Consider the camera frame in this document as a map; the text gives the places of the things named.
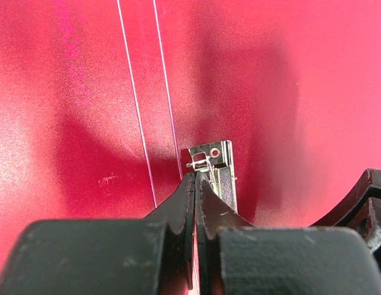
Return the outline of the metal folder clip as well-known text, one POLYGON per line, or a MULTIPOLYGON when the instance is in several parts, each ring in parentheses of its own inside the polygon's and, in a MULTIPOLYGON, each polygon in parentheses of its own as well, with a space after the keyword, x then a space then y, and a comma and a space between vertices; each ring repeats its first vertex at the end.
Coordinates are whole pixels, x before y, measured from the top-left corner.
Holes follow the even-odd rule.
POLYGON ((208 195, 215 195, 234 213, 238 212, 233 144, 230 140, 199 144, 180 152, 184 169, 203 174, 208 195))

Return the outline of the red plastic folder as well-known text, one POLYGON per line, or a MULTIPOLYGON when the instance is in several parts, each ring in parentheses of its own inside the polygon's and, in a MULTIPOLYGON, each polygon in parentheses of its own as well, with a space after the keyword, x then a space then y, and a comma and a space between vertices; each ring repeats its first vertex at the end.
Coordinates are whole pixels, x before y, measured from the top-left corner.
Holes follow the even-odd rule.
POLYGON ((263 226, 381 169, 381 1, 0 1, 0 269, 33 221, 145 216, 221 140, 263 226))

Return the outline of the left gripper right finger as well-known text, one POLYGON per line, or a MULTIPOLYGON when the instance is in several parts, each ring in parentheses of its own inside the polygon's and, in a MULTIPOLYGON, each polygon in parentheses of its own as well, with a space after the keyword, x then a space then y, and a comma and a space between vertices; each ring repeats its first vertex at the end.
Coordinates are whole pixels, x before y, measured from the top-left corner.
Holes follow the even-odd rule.
POLYGON ((195 179, 202 294, 381 294, 381 271, 347 227, 262 229, 195 179))

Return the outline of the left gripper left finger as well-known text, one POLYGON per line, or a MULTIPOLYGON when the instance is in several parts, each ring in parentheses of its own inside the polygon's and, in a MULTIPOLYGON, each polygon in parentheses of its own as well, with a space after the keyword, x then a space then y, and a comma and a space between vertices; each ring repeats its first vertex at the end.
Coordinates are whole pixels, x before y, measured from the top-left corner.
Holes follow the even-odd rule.
POLYGON ((184 294, 193 287, 195 176, 142 219, 48 219, 20 234, 0 294, 184 294))

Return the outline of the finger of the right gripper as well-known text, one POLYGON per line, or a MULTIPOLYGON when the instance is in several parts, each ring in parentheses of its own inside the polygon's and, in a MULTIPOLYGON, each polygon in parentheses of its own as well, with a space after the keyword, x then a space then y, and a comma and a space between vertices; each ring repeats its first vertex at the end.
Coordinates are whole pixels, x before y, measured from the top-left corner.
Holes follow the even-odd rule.
POLYGON ((365 170, 343 200, 313 225, 357 231, 381 270, 381 170, 365 170))

